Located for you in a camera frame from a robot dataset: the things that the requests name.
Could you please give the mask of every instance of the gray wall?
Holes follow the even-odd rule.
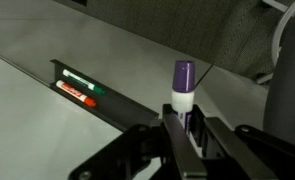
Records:
[[[55,1],[249,78],[273,71],[271,41],[282,13],[260,0]]]

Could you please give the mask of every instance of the black metal bracket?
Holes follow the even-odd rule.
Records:
[[[233,132],[218,118],[205,118],[197,106],[190,123],[202,158],[165,104],[159,126],[130,128],[76,168],[69,179],[130,180],[155,157],[160,157],[161,167],[152,180],[295,179],[295,146],[250,126]]]

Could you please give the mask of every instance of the marker tray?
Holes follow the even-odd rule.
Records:
[[[126,131],[135,124],[151,126],[153,121],[157,120],[159,114],[152,111],[151,109],[148,109],[147,107],[133,101],[132,99],[118,93],[117,91],[82,74],[81,72],[65,65],[58,60],[51,60],[51,62],[55,64],[55,82],[50,84],[50,88],[60,95],[64,96],[65,98],[69,99],[70,101],[74,102],[78,106],[82,107],[83,109],[89,111],[93,115],[104,120],[106,123],[119,129],[120,131]],[[64,76],[63,71],[65,69],[102,88],[106,92],[106,94],[96,94],[87,87],[82,86],[76,81]],[[94,108],[90,108],[83,102],[79,101],[75,97],[58,88],[56,86],[56,82],[59,80],[64,81],[76,90],[96,100],[97,106]]]

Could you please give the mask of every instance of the white surface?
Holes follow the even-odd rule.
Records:
[[[176,60],[196,60],[196,79],[209,67],[51,0],[0,0],[0,55],[47,83],[58,59],[156,112],[171,102]]]
[[[0,180],[65,180],[120,134],[0,60]]]
[[[241,124],[262,129],[267,93],[249,79],[214,67],[196,89],[195,103],[231,129]]]
[[[0,0],[0,54],[47,83],[57,58],[161,112],[171,102],[174,61],[196,60],[51,0]],[[209,67],[196,60],[196,79]],[[213,69],[195,94],[206,114],[261,127],[267,90]]]

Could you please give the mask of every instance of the marker cap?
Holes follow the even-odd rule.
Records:
[[[195,90],[195,62],[176,61],[173,90],[189,93]]]
[[[91,99],[91,98],[86,98],[84,101],[85,104],[89,107],[95,107],[96,106],[96,101]]]

